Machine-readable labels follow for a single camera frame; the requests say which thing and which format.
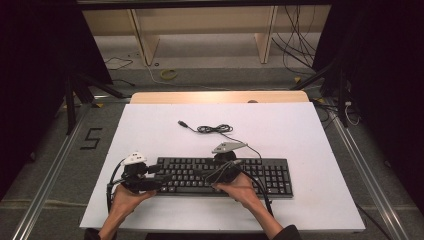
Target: right hand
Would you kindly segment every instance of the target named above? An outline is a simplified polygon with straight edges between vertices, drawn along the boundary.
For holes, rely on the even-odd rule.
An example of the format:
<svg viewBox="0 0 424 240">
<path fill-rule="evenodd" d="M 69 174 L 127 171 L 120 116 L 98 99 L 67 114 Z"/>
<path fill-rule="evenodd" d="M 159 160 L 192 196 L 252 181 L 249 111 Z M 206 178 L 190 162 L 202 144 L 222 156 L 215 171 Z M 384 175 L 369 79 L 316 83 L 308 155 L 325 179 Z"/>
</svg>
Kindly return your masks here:
<svg viewBox="0 0 424 240">
<path fill-rule="evenodd" d="M 212 187 L 225 191 L 247 209 L 251 209 L 257 204 L 262 205 L 253 189 L 252 180 L 243 173 L 240 173 L 231 183 L 216 183 Z"/>
</svg>

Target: white tabletop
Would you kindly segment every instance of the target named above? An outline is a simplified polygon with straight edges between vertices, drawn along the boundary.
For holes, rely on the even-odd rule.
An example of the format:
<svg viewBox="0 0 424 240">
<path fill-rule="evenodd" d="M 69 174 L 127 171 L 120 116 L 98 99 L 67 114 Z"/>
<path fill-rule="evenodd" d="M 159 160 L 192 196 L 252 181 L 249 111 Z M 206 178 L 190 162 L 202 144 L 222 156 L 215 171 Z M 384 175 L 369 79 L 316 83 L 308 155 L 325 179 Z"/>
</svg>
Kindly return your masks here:
<svg viewBox="0 0 424 240">
<path fill-rule="evenodd" d="M 107 217 L 106 184 L 116 165 L 134 151 L 147 157 L 213 157 L 228 141 L 219 134 L 197 134 L 201 125 L 229 124 L 228 136 L 246 142 L 263 158 L 287 158 L 293 199 L 274 200 L 275 218 L 299 230 L 363 231 L 326 135 L 311 103 L 137 104 L 127 105 L 93 190 L 80 227 L 100 228 Z M 257 158 L 248 148 L 237 157 Z M 230 198 L 160 197 L 146 200 L 121 228 L 147 232 L 257 232 L 254 217 Z"/>
</svg>

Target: keyboard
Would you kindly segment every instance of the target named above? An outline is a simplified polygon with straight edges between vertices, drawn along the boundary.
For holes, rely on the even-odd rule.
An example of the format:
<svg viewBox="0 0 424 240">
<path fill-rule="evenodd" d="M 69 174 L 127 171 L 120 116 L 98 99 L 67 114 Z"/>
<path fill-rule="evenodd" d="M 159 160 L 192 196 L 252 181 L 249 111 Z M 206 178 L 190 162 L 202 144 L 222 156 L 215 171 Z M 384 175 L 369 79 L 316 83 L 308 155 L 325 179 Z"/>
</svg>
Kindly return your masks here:
<svg viewBox="0 0 424 240">
<path fill-rule="evenodd" d="M 287 159 L 284 158 L 239 158 L 244 163 L 240 168 L 251 174 L 259 183 L 262 183 L 270 199 L 292 198 L 293 188 L 290 179 Z M 213 170 L 216 165 L 208 165 L 212 158 L 174 158 L 159 157 L 157 164 L 161 170 L 156 175 L 172 175 L 172 180 L 162 185 L 157 192 L 158 196 L 216 196 L 224 197 L 228 194 L 211 187 L 211 183 L 195 175 L 195 170 Z M 262 194 L 258 186 L 253 183 L 258 197 Z"/>
</svg>

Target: spacebar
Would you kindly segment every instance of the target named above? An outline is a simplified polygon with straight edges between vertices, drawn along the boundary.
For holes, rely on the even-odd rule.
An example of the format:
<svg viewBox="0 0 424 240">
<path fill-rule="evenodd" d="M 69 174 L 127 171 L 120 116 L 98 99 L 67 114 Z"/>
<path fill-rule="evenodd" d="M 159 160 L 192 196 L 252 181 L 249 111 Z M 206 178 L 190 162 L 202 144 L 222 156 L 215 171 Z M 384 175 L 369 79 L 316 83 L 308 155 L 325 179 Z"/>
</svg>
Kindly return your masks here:
<svg viewBox="0 0 424 240">
<path fill-rule="evenodd" d="M 206 187 L 177 187 L 175 189 L 179 193 L 210 193 L 213 192 L 213 188 Z"/>
</svg>

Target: gray carpet floor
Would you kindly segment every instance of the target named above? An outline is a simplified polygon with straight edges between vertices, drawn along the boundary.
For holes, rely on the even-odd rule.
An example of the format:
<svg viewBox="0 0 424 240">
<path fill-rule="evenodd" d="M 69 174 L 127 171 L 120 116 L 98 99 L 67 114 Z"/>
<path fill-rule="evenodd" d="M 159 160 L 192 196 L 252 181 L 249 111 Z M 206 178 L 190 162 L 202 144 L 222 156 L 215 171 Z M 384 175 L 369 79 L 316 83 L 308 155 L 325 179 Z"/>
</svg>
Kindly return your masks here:
<svg viewBox="0 0 424 240">
<path fill-rule="evenodd" d="M 222 88 L 227 90 L 285 89 L 292 87 L 294 77 L 299 75 L 284 69 L 273 68 L 177 69 L 177 72 L 177 78 L 168 81 L 160 79 L 159 68 L 152 68 L 156 80 L 163 82 L 157 83 L 152 81 L 147 70 L 110 71 L 113 79 L 122 79 L 136 84 L 136 86 L 131 86 L 122 81 L 115 81 L 113 87 L 126 94 L 140 91 L 205 91 L 211 90 L 210 87 L 216 88 L 216 90 L 222 90 Z M 92 88 L 92 91 L 95 95 L 107 95 L 96 88 Z M 306 88 L 305 91 L 310 97 L 319 96 L 315 84 Z M 90 108 L 29 239 L 83 238 L 84 231 L 79 228 L 79 222 L 84 214 L 126 104 L 125 101 L 112 97 L 99 98 L 96 103 L 103 105 L 100 108 Z M 323 120 L 326 118 L 326 112 L 320 108 L 317 108 L 317 114 Z M 66 124 L 66 109 L 60 108 L 50 130 L 45 134 L 35 152 L 36 160 L 25 165 L 1 202 L 0 239 L 12 238 L 16 226 L 40 188 L 50 165 L 65 140 Z M 322 125 L 325 127 L 328 140 L 354 201 L 362 206 L 387 231 L 384 221 L 362 182 L 361 176 L 334 123 L 331 122 L 331 119 L 328 119 Z M 101 128 L 101 130 L 92 133 L 92 136 L 100 138 L 100 141 L 96 149 L 84 150 L 82 147 L 93 145 L 93 142 L 84 140 L 90 128 Z M 424 239 L 424 217 L 415 207 L 393 171 L 384 164 L 384 154 L 377 148 L 366 123 L 361 122 L 357 126 L 349 125 L 349 130 L 399 215 L 410 239 Z M 361 216 L 363 216 L 367 227 L 361 233 L 302 232 L 301 235 L 304 240 L 385 239 L 382 232 L 370 219 L 362 213 Z M 119 232 L 119 239 L 143 238 L 143 233 Z"/>
</svg>

